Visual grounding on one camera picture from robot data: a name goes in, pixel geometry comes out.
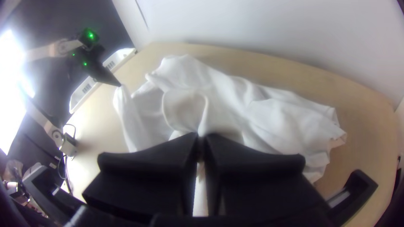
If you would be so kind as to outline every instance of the wooden table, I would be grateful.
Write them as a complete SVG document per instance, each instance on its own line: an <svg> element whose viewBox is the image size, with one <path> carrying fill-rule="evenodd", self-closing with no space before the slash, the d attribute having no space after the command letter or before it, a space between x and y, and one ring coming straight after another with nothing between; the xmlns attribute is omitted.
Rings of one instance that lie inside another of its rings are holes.
<svg viewBox="0 0 404 227"><path fill-rule="evenodd" d="M389 100L325 70L263 54L205 45L151 44L119 68L115 76L133 92L145 82L145 73L156 69L164 56L183 54L227 74L290 90L335 107L348 140L331 151L331 163L315 187L327 198L344 186L353 170L361 169L379 187L347 226L374 226L390 202L396 176L397 123ZM67 164L68 173L73 194L81 200L81 193L99 173L97 155L104 151L128 151L112 105L114 91L113 86L101 85L69 120L77 127L80 145L78 155Z"/></svg>

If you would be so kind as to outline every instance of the cable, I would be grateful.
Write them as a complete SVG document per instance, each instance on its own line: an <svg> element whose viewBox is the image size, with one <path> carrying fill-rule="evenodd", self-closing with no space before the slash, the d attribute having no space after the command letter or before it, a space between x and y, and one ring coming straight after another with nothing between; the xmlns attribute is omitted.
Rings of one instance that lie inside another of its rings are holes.
<svg viewBox="0 0 404 227"><path fill-rule="evenodd" d="M72 124L65 124L65 125L70 125L70 126L74 127L73 139L75 139L76 138L76 127Z"/></svg>
<svg viewBox="0 0 404 227"><path fill-rule="evenodd" d="M69 176L67 175L67 155L65 155L65 161L64 161L64 175L66 176L67 190L69 191L69 194L71 195L72 189L70 188Z"/></svg>
<svg viewBox="0 0 404 227"><path fill-rule="evenodd" d="M62 161L62 159L64 160L64 175L65 175L65 177L62 177L60 175L60 162ZM62 178L64 181L66 181L67 190L69 191L69 194L71 194L72 189L70 188L69 178L67 176L67 155L63 155L62 158L59 159L59 162L58 162L58 174L59 174L60 178Z"/></svg>
<svg viewBox="0 0 404 227"><path fill-rule="evenodd" d="M67 178L66 172L64 173L65 177L62 177L62 175L60 175L60 162L62 161L62 159L63 159L65 156L66 156L66 155L63 155L63 156L59 159L59 163L58 163L58 174L59 174L59 177L62 178L62 179L66 179L66 178Z"/></svg>

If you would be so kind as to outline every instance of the white cloth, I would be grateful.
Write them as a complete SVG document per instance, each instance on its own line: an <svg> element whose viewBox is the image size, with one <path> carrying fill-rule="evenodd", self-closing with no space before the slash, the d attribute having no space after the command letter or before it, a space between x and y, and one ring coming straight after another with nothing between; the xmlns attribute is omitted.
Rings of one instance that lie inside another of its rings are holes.
<svg viewBox="0 0 404 227"><path fill-rule="evenodd" d="M303 155L303 174L315 182L331 148L345 142L334 108L226 75L188 55L164 58L146 79L131 96L124 85L114 95L130 152L189 132L218 133L261 152Z"/></svg>

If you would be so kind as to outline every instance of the white panel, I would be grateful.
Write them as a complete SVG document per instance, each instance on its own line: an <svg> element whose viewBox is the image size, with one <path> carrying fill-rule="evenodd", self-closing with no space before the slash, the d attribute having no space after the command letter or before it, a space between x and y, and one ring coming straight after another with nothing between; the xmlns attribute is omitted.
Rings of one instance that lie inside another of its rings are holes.
<svg viewBox="0 0 404 227"><path fill-rule="evenodd" d="M395 105L404 95L404 15L396 0L137 1L149 32L120 16L148 41L253 50L351 78ZM135 12L134 1L124 2Z"/></svg>

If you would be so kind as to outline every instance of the window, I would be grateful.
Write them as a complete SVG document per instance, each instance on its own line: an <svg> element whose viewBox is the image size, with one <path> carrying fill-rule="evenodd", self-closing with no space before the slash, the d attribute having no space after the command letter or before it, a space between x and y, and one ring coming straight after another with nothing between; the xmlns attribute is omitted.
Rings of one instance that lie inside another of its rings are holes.
<svg viewBox="0 0 404 227"><path fill-rule="evenodd" d="M21 121L25 106L20 87L31 97L35 95L22 74L24 52L11 30L0 35L0 148L8 154Z"/></svg>

